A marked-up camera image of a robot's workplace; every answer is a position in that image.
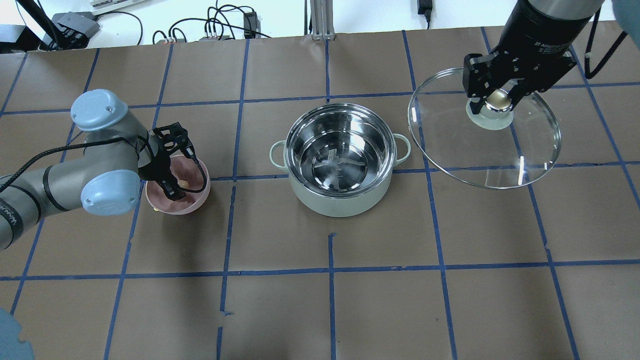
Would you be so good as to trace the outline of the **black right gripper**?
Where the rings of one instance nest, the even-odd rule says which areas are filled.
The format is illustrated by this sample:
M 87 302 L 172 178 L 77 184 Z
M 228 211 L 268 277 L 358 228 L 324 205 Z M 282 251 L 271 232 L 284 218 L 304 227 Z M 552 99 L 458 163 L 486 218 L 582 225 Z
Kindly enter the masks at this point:
M 533 92 L 545 92 L 578 63 L 569 47 L 576 36 L 503 35 L 487 55 L 467 54 L 462 62 L 462 86 L 471 113 L 480 113 L 489 96 L 510 81 L 510 111 Z

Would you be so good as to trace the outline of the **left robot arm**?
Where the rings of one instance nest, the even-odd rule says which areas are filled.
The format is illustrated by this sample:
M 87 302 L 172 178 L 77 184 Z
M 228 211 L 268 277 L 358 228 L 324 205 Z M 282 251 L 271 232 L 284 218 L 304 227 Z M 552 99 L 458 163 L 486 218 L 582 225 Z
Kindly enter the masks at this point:
M 180 123 L 147 129 L 108 89 L 80 95 L 70 117 L 86 135 L 83 143 L 46 150 L 1 178 L 2 249 L 52 215 L 78 208 L 100 216 L 126 214 L 140 202 L 142 181 L 156 183 L 170 201 L 189 192 L 170 169 L 177 151 L 199 163 Z

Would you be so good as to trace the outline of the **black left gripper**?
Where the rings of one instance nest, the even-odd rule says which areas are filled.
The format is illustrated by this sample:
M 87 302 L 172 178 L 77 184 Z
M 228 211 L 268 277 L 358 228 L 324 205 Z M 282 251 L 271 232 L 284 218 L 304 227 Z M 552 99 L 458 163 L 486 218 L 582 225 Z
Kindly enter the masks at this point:
M 149 163 L 145 166 L 145 180 L 161 186 L 167 199 L 176 202 L 185 198 L 185 192 L 170 170 L 171 155 L 180 151 L 195 161 L 195 148 L 182 125 L 166 125 L 152 129 L 145 141 Z

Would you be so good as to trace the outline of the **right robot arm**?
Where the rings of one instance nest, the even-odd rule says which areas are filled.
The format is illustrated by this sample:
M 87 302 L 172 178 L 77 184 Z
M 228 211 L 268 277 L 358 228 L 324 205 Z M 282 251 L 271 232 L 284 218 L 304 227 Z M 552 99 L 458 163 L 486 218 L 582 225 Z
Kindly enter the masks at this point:
M 487 55 L 464 57 L 469 114 L 480 114 L 489 97 L 512 80 L 506 112 L 523 97 L 555 85 L 578 63 L 569 48 L 589 21 L 599 20 L 601 7 L 601 0 L 517 1 L 497 46 Z

